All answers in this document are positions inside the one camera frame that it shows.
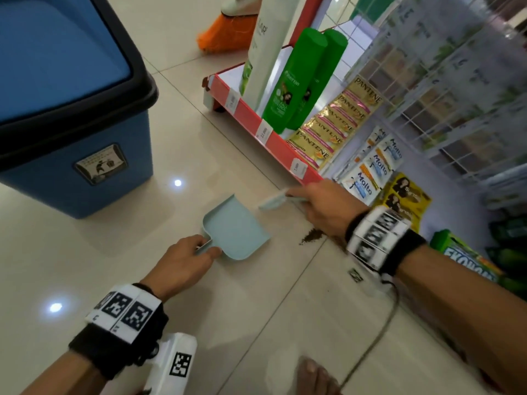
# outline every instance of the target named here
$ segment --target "foot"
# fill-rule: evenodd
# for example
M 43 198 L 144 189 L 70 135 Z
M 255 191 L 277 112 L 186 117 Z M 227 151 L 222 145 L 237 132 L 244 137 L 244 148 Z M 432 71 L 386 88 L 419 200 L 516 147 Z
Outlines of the foot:
M 296 395 L 339 395 L 337 380 L 312 359 L 304 360 L 298 367 Z

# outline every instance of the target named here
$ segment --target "orange broom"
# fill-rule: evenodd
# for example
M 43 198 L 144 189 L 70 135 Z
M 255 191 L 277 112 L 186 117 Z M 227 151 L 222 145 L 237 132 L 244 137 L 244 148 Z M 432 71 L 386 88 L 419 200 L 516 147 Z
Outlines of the orange broom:
M 249 49 L 262 0 L 229 0 L 221 15 L 205 33 L 198 36 L 198 47 L 206 53 Z

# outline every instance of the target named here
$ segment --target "cable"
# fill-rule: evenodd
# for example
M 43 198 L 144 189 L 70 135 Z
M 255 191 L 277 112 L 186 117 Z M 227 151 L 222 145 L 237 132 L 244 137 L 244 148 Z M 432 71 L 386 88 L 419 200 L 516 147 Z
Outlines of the cable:
M 399 295 L 399 290 L 397 289 L 397 287 L 395 286 L 395 284 L 393 284 L 391 281 L 385 281 L 385 280 L 382 280 L 381 281 L 382 284 L 390 284 L 392 285 L 392 287 L 394 288 L 394 292 L 395 292 L 395 302 L 394 302 L 394 305 L 392 307 L 392 311 L 390 312 L 390 314 L 388 315 L 388 319 L 386 319 L 386 322 L 384 323 L 384 326 L 383 328 L 380 330 L 380 332 L 377 334 L 377 337 L 375 337 L 375 339 L 373 340 L 373 342 L 370 344 L 370 346 L 368 347 L 368 349 L 366 349 L 366 352 L 364 352 L 362 354 L 362 356 L 359 358 L 358 362 L 355 363 L 355 365 L 352 367 L 352 369 L 349 371 L 348 375 L 346 376 L 346 378 L 344 379 L 344 381 L 342 382 L 342 384 L 340 385 L 340 390 L 342 391 L 343 388 L 346 386 L 346 384 L 352 379 L 352 376 L 353 374 L 359 369 L 360 365 L 362 365 L 362 363 L 366 360 L 366 358 L 368 357 L 368 355 L 373 351 L 373 349 L 375 348 L 375 346 L 379 343 L 379 341 L 383 338 L 384 334 L 386 334 L 386 331 L 388 330 L 388 327 L 390 326 L 390 323 L 392 322 L 393 318 L 395 317 L 395 313 L 397 312 L 397 308 L 399 307 L 399 301 L 400 301 L 400 295 Z

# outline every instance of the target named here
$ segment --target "person's hand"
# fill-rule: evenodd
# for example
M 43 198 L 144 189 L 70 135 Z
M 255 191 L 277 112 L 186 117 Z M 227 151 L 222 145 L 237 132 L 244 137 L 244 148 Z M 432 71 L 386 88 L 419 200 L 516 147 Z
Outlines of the person's hand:
M 339 239 L 345 237 L 351 221 L 369 209 L 366 204 L 329 179 L 305 187 L 290 188 L 286 195 L 306 198 L 307 220 L 328 236 Z
M 168 248 L 140 283 L 148 285 L 163 302 L 192 287 L 208 272 L 214 259 L 222 252 L 219 247 L 213 246 L 207 252 L 195 255 L 196 247 L 206 242 L 199 234 L 180 239 Z

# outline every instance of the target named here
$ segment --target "green shampoo bottle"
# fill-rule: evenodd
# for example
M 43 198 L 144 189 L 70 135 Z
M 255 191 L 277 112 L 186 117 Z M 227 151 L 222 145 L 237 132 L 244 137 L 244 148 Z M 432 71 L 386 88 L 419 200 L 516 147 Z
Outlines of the green shampoo bottle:
M 306 28 L 286 62 L 262 118 L 281 134 L 296 112 L 328 42 L 319 31 Z
M 326 37 L 328 46 L 322 54 L 317 70 L 311 79 L 311 83 L 309 83 L 309 86 L 307 87 L 306 94 L 300 100 L 300 105 L 286 125 L 289 129 L 298 129 L 303 125 L 318 98 L 326 88 L 329 79 L 331 79 L 333 72 L 348 46 L 348 39 L 346 39 L 346 36 L 337 30 L 326 30 L 324 32 L 324 37 Z

